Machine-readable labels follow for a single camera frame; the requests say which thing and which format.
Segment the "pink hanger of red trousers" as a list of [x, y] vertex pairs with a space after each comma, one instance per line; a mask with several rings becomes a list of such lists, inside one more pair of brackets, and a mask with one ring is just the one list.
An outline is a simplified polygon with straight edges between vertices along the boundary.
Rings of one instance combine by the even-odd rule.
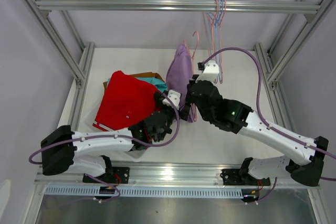
[[216, 19], [212, 13], [203, 13], [203, 22], [210, 55], [216, 51], [215, 21]]

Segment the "pink hanger of lilac trousers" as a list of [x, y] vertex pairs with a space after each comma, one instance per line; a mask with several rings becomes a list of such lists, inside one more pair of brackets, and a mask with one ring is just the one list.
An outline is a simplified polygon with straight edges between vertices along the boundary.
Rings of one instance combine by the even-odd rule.
[[[196, 44], [194, 46], [194, 50], [192, 52], [192, 54], [190, 53], [190, 49], [186, 43], [186, 41], [183, 41], [183, 78], [182, 80], [184, 81], [183, 84], [183, 91], [184, 91], [184, 101], [186, 99], [186, 95], [187, 95], [187, 85], [189, 84], [189, 80], [192, 77], [192, 75], [194, 74], [194, 61], [195, 61], [195, 55], [197, 52], [197, 48], [198, 48], [198, 43], [199, 43], [199, 32], [196, 30], [193, 32], [193, 37], [195, 36], [197, 38]], [[190, 105], [190, 110], [188, 112], [188, 117], [186, 119], [186, 121], [188, 123], [193, 123], [197, 121], [197, 112], [195, 109], [195, 106]]]

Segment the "red trousers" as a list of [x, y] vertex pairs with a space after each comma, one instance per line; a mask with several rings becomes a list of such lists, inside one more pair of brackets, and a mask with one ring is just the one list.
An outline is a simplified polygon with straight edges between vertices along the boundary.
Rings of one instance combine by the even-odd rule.
[[93, 126], [102, 131], [115, 131], [133, 126], [157, 108], [152, 84], [116, 71], [104, 92]]

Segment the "blue hanger of teal trousers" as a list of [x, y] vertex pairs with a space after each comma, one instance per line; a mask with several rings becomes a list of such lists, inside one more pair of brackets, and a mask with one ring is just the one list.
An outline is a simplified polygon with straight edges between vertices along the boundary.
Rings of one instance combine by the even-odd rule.
[[[215, 37], [216, 37], [216, 51], [222, 49], [222, 22], [226, 13], [226, 1], [225, 0], [215, 0], [216, 2], [216, 13], [214, 15], [215, 21]], [[216, 78], [216, 83], [223, 83], [223, 67], [222, 61], [223, 57], [222, 54], [219, 53], [215, 56], [216, 63], [219, 66], [219, 75]]]

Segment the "white plastic basket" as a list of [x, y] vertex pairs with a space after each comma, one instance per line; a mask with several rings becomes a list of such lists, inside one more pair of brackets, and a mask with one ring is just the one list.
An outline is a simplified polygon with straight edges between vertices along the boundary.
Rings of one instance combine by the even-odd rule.
[[120, 130], [112, 130], [106, 126], [96, 128], [94, 114], [87, 114], [80, 123], [78, 132], [81, 133], [87, 140], [83, 151], [83, 155], [101, 156], [105, 155], [116, 160], [131, 160], [140, 162], [145, 153], [145, 146], [140, 145], [136, 148], [137, 142], [132, 141], [134, 136], [128, 128]]

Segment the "brown trousers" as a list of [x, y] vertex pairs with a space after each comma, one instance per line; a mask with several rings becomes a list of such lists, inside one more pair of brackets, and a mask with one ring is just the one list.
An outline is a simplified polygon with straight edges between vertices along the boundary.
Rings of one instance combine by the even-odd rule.
[[146, 81], [150, 84], [156, 86], [160, 91], [164, 91], [166, 89], [166, 84], [163, 78], [156, 72], [143, 72], [143, 73], [135, 73], [131, 76], [138, 78], [139, 80]]

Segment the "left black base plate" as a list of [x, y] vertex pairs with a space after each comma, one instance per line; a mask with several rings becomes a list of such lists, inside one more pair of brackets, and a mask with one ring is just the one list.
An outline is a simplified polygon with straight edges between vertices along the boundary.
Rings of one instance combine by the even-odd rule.
[[89, 174], [84, 174], [82, 182], [86, 184], [101, 184], [98, 192], [98, 196], [94, 196], [94, 200], [99, 203], [118, 199], [121, 196], [121, 191], [118, 188], [121, 184], [127, 184], [128, 179], [122, 178], [119, 167], [117, 169], [112, 168], [111, 171], [94, 177]]

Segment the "blue hanger of brown trousers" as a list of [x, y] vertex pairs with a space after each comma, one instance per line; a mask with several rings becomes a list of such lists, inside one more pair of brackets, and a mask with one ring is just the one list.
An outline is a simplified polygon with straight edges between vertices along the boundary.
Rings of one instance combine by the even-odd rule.
[[[212, 39], [212, 51], [217, 52], [222, 48], [221, 40], [221, 24], [224, 17], [225, 2], [223, 0], [215, 0], [216, 9], [214, 13], [209, 13], [211, 19], [211, 39]], [[213, 58], [218, 67], [219, 73], [215, 79], [215, 83], [223, 83], [223, 69], [222, 69], [222, 55], [217, 54]]]

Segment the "teal trousers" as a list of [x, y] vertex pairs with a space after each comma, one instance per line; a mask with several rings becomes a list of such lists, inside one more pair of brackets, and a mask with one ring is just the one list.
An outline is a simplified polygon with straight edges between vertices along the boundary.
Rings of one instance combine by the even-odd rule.
[[122, 76], [110, 78], [104, 86], [105, 91], [165, 91], [167, 84], [154, 77]]

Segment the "aluminium hanging rail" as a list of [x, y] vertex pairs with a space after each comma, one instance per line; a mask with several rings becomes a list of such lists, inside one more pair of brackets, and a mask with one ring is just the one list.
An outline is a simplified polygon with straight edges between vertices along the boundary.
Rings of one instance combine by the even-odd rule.
[[316, 14], [321, 8], [318, 3], [309, 2], [235, 2], [226, 0], [36, 0], [35, 3], [40, 10]]

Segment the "aluminium frame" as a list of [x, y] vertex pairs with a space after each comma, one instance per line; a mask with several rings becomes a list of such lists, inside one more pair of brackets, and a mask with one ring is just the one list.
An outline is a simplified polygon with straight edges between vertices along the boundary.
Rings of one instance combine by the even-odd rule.
[[[37, 24], [41, 28], [41, 31], [44, 32], [46, 39], [50, 42], [51, 45], [55, 48], [55, 51], [62, 57], [65, 63], [70, 68], [71, 74], [73, 72], [72, 63], [74, 63], [78, 68], [81, 66], [75, 63], [74, 57], [69, 53], [68, 47], [65, 44], [64, 39], [59, 34], [59, 31], [55, 27], [52, 20], [48, 17], [48, 14], [43, 14], [44, 11], [37, 10], [37, 4], [33, 3], [35, 0], [21, 0], [22, 3], [26, 6], [29, 13], [32, 14], [32, 17], [36, 20]], [[309, 40], [309, 38], [313, 35], [315, 29], [322, 23], [323, 19], [327, 16], [329, 9], [333, 7], [335, 4], [335, 0], [321, 0], [319, 1], [322, 5], [322, 10], [319, 10], [317, 14], [312, 14], [313, 18], [310, 20], [306, 18], [306, 23], [299, 31], [295, 39], [293, 39], [293, 43], [290, 45], [288, 51], [284, 54], [284, 57], [278, 60], [278, 63], [273, 65], [273, 60], [271, 55], [274, 53], [274, 50], [278, 47], [281, 40], [286, 36], [289, 26], [292, 24], [295, 19], [296, 14], [288, 14], [286, 16], [285, 21], [281, 24], [281, 29], [276, 33], [275, 39], [272, 41], [269, 50], [265, 50], [264, 46], [260, 42], [256, 42], [254, 45], [254, 51], [256, 52], [256, 56], [258, 60], [264, 60], [265, 63], [262, 63], [262, 74], [263, 74], [263, 82], [265, 85], [265, 90], [268, 98], [269, 105], [271, 107], [272, 115], [274, 120], [282, 120], [283, 126], [288, 126], [294, 129], [294, 124], [291, 118], [291, 114], [289, 111], [289, 107], [286, 101], [285, 94], [283, 93], [283, 89], [281, 83], [279, 82], [281, 74], [288, 64], [290, 64], [291, 60], [300, 52], [300, 50], [304, 47], [305, 43]], [[70, 32], [75, 37], [74, 39], [78, 41], [78, 45], [81, 48], [82, 40], [80, 35], [78, 34], [77, 28], [71, 20], [70, 16], [66, 11], [61, 11], [63, 15], [64, 22], [67, 24]], [[86, 47], [81, 48], [83, 54], [80, 60], [89, 60], [90, 64], [92, 63], [93, 53], [86, 53]], [[279, 68], [279, 74], [274, 77], [273, 81], [267, 83], [268, 74], [272, 74], [274, 71], [277, 71]], [[69, 114], [70, 122], [75, 119], [79, 120], [79, 105], [83, 105], [85, 94], [84, 88], [79, 88], [74, 92], [73, 97], [68, 97], [67, 101], [73, 101], [73, 105], [71, 107], [71, 111]], [[37, 194], [37, 189], [39, 186], [34, 186], [34, 190], [29, 191], [28, 201], [25, 203], [25, 206], [22, 208], [24, 211], [22, 213], [21, 219], [18, 222], [11, 223], [35, 223], [38, 217], [38, 211], [42, 206], [43, 193]], [[310, 193], [310, 200], [313, 206], [313, 213], [316, 217], [318, 223], [331, 223], [331, 213], [328, 212], [327, 207], [325, 206], [323, 200], [324, 196], [322, 195], [321, 189], [308, 189], [308, 193]]]

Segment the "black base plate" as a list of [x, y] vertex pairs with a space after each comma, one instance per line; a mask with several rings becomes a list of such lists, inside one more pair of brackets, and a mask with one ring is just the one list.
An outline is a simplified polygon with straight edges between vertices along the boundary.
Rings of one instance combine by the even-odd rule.
[[220, 173], [223, 184], [227, 186], [270, 186], [269, 178], [256, 179], [245, 169], [224, 168]]
[[101, 184], [98, 192], [98, 196], [94, 196], [94, 200], [99, 203], [118, 199], [121, 196], [121, 191], [118, 188], [121, 184], [127, 184], [128, 179], [122, 178], [119, 167], [117, 169], [112, 168], [111, 171], [94, 177], [89, 174], [84, 174], [82, 182], [86, 184]]

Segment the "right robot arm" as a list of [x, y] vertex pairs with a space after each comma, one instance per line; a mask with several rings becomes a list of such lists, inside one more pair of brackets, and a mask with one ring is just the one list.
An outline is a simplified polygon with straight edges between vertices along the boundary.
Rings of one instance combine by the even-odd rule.
[[225, 185], [269, 186], [272, 178], [288, 178], [304, 186], [316, 187], [322, 177], [325, 151], [324, 137], [302, 137], [279, 125], [263, 122], [258, 112], [237, 101], [224, 99], [207, 80], [193, 76], [187, 85], [186, 106], [196, 105], [202, 119], [220, 130], [258, 140], [282, 153], [274, 158], [244, 159], [240, 169], [223, 170]]

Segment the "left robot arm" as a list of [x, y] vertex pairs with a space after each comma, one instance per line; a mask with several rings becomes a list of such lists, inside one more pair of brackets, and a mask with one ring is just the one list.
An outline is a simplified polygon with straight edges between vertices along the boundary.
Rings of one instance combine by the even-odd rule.
[[177, 122], [181, 93], [175, 90], [155, 93], [159, 109], [139, 123], [116, 131], [82, 133], [63, 125], [41, 141], [42, 174], [82, 173], [106, 183], [114, 174], [109, 151], [134, 152], [148, 147], [165, 146], [171, 125]]

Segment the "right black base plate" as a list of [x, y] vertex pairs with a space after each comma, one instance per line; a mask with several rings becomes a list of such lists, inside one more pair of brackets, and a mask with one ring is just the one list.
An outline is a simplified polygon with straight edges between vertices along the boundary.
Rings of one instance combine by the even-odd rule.
[[223, 184], [227, 186], [270, 186], [269, 178], [256, 179], [245, 169], [224, 168], [220, 173]]

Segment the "lilac trousers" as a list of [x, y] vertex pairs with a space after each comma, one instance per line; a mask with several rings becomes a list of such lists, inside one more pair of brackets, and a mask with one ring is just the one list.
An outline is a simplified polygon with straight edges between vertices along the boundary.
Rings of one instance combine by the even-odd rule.
[[185, 106], [187, 85], [193, 75], [193, 60], [186, 42], [182, 42], [174, 55], [174, 58], [166, 74], [166, 84], [169, 90], [181, 94], [179, 107]]

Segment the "pink hanger of yellow trousers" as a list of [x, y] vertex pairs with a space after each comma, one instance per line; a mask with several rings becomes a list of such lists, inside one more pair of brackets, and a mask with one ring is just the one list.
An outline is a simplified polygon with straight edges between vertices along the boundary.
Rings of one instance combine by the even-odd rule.
[[203, 13], [203, 22], [208, 45], [208, 54], [210, 56], [222, 48], [221, 24], [225, 15], [225, 10], [225, 0], [215, 0], [215, 11]]

